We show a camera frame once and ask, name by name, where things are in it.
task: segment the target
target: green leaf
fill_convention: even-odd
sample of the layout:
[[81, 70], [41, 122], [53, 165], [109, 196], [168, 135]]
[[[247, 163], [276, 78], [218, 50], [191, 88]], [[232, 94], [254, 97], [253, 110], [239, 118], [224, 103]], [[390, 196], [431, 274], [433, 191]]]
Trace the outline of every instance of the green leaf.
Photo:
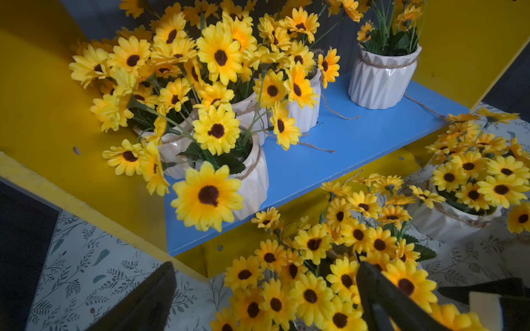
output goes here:
[[419, 244], [414, 244], [414, 251], [421, 254], [420, 258], [417, 259], [416, 262], [426, 261], [436, 257], [435, 251], [433, 251], [429, 247], [425, 247]]

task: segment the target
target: potted artificial flower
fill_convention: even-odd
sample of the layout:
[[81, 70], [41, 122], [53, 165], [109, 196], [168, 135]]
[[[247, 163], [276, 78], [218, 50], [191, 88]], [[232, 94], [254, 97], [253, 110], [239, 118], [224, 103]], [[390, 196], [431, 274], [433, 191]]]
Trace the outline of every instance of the potted artificial flower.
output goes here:
[[394, 1], [389, 7], [382, 1], [364, 1], [373, 7], [377, 23], [367, 21], [357, 33], [359, 55], [348, 94], [359, 106], [387, 109], [403, 98], [421, 52], [417, 22], [422, 1]]
[[[486, 123], [477, 124], [480, 115]], [[521, 154], [517, 139], [510, 146], [503, 137], [484, 131], [492, 123], [508, 123], [518, 114], [492, 113], [481, 108], [476, 114], [453, 116], [447, 134], [427, 148], [434, 152], [436, 166], [428, 191], [415, 190], [418, 196], [439, 194], [445, 202], [435, 209], [420, 208], [414, 219], [418, 230], [432, 239], [452, 242], [488, 226], [502, 215], [502, 208], [520, 205], [530, 190], [529, 158]]]

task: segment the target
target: blue shelf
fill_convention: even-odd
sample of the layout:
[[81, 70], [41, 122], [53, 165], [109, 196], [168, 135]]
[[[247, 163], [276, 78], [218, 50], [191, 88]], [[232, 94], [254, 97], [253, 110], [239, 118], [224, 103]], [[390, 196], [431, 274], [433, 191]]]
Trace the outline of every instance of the blue shelf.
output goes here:
[[[270, 187], [267, 200], [261, 209], [279, 207], [319, 187], [323, 182], [335, 180], [351, 171], [377, 160], [413, 141], [416, 141], [446, 125], [446, 122], [426, 111], [420, 105], [403, 98], [395, 107], [385, 110], [369, 110], [350, 101], [347, 88], [351, 74], [342, 75], [335, 83], [328, 85], [323, 93], [331, 109], [346, 117], [361, 117], [344, 120], [331, 113], [320, 100], [319, 122], [302, 137], [308, 142], [336, 152], [326, 153], [308, 146], [291, 146], [284, 151], [274, 138], [267, 138], [262, 146], [267, 158]], [[407, 94], [440, 114], [461, 114], [469, 110], [436, 92], [415, 82], [407, 88]], [[173, 185], [176, 180], [166, 176]], [[219, 233], [210, 229], [197, 231], [186, 228], [184, 222], [176, 219], [175, 209], [170, 206], [176, 199], [175, 192], [164, 197], [167, 250], [171, 256], [181, 254], [198, 246]], [[229, 231], [247, 221], [223, 223], [223, 232]]]

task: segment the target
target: white ceramic pot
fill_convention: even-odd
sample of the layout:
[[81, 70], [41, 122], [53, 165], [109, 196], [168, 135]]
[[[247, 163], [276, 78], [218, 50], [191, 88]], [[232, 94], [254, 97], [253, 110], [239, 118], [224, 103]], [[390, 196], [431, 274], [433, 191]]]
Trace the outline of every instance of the white ceramic pot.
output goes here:
[[[188, 116], [187, 120], [182, 122], [180, 125], [184, 130], [187, 130], [192, 133], [192, 127], [190, 127], [190, 124], [196, 119], [197, 111], [193, 110]], [[181, 132], [181, 130], [177, 127], [174, 127], [173, 129], [175, 131]], [[134, 126], [133, 130], [142, 137], [152, 136], [155, 134], [151, 131], [142, 132], [142, 130], [137, 126]], [[166, 133], [162, 136], [162, 145], [158, 147], [158, 151], [160, 152], [160, 159], [166, 163], [180, 162], [181, 159], [179, 156], [177, 156], [177, 154], [185, 151], [188, 146], [190, 146], [190, 144], [191, 140], [185, 136], [178, 136], [173, 133]], [[177, 164], [173, 167], [167, 168], [164, 171], [164, 174], [167, 176], [171, 176], [176, 180], [180, 180], [186, 177], [186, 172], [182, 169], [182, 164]]]
[[316, 75], [309, 80], [311, 83], [311, 88], [313, 89], [313, 93], [318, 95], [318, 98], [315, 102], [315, 107], [311, 108], [309, 106], [305, 106], [301, 108], [296, 101], [289, 102], [287, 104], [289, 117], [292, 117], [296, 120], [295, 125], [300, 128], [300, 133], [308, 132], [316, 125], [316, 121], [319, 118], [320, 98], [322, 95], [321, 78], [322, 73], [317, 69]]
[[[429, 190], [437, 193], [431, 181], [429, 181]], [[482, 230], [489, 222], [501, 215], [502, 206], [498, 206], [493, 214], [481, 218], [456, 209], [447, 202], [435, 202], [433, 209], [422, 204], [412, 223], [424, 235], [442, 243], [452, 243]]]
[[[254, 111], [251, 110], [251, 108], [254, 107], [256, 104], [256, 92], [252, 93], [245, 100], [232, 104], [232, 110], [235, 113], [235, 118], [237, 118], [241, 124], [246, 124], [247, 126], [249, 126], [250, 124], [252, 124], [252, 120], [254, 118]], [[267, 109], [260, 108], [260, 110], [258, 110], [257, 116], [263, 114], [266, 111]], [[268, 127], [269, 126], [267, 122], [267, 115], [265, 114], [257, 120], [257, 122], [254, 124], [253, 130], [260, 130]], [[260, 146], [262, 146], [265, 143], [265, 139], [267, 138], [267, 133], [261, 131], [256, 134], [258, 135]]]
[[417, 58], [421, 46], [418, 45], [414, 53], [404, 56], [377, 55], [362, 46], [359, 52], [348, 88], [350, 99], [368, 109], [387, 109], [395, 106], [403, 98], [418, 66]]
[[[179, 156], [179, 161], [186, 161], [184, 156]], [[269, 189], [269, 171], [267, 170], [267, 160], [265, 153], [261, 149], [257, 134], [252, 135], [252, 150], [243, 162], [245, 170], [238, 174], [232, 174], [228, 178], [241, 180], [241, 187], [238, 193], [243, 197], [243, 209], [234, 210], [234, 218], [238, 221], [244, 220], [248, 216], [260, 211], [261, 205], [267, 199]], [[195, 163], [195, 169], [200, 169], [202, 163]], [[190, 167], [188, 163], [182, 164], [184, 172]]]

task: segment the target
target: jute rope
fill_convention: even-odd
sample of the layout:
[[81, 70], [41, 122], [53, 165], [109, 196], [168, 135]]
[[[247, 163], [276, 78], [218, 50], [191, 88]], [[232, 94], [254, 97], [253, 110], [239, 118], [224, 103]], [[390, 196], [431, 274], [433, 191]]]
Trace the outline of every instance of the jute rope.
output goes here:
[[256, 169], [256, 167], [258, 166], [258, 162], [260, 161], [260, 158], [261, 158], [261, 147], [259, 147], [258, 157], [256, 158], [256, 161], [254, 161], [254, 163], [250, 166], [249, 170], [243, 176], [237, 176], [236, 179], [242, 181], [243, 179], [247, 178], [250, 175], [250, 173], [253, 172], [254, 169]]

